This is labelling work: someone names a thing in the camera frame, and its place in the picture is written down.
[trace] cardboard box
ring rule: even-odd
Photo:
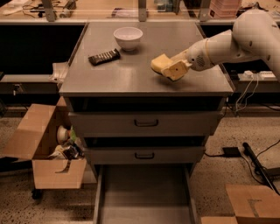
[[[265,185],[226,185],[238,224],[279,224],[280,196]]]
[[[201,217],[201,224],[237,224],[235,217]]]
[[[58,106],[32,104],[3,150],[6,157],[32,160],[36,189],[81,188],[87,164],[85,158],[46,159],[58,145],[58,127],[69,124],[63,100],[59,100]]]

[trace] box flap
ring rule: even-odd
[[[235,217],[201,217],[201,224],[237,224]]]
[[[34,183],[37,189],[81,188],[87,160],[32,160]]]
[[[239,217],[254,218],[247,223],[280,223],[280,197],[269,187],[226,185],[226,189],[238,223],[245,223]]]
[[[32,104],[3,149],[3,154],[11,158],[32,159],[54,111],[55,106]]]

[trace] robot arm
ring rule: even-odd
[[[202,39],[169,61],[165,59],[164,65],[157,65],[154,59],[151,67],[176,81],[189,68],[202,71],[221,63],[259,59],[280,81],[280,30],[277,23],[265,11],[248,10],[236,19],[232,31]]]

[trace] power adapter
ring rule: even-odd
[[[242,156],[237,147],[222,147],[222,149],[226,158],[239,158]]]

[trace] concrete floor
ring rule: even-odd
[[[0,118],[0,152],[20,120],[18,117]],[[258,153],[276,143],[279,133],[280,112],[254,108],[245,109],[235,117],[227,110],[206,144],[206,153],[222,154],[221,147],[225,146],[237,146],[242,152],[244,142]],[[259,159],[267,168],[280,166],[280,144]],[[243,158],[204,156],[191,176],[199,217],[234,215],[225,184],[259,185]],[[32,169],[0,173],[0,223],[92,223],[96,184],[84,185],[79,190],[44,190],[43,197],[38,200],[32,198],[32,189]]]

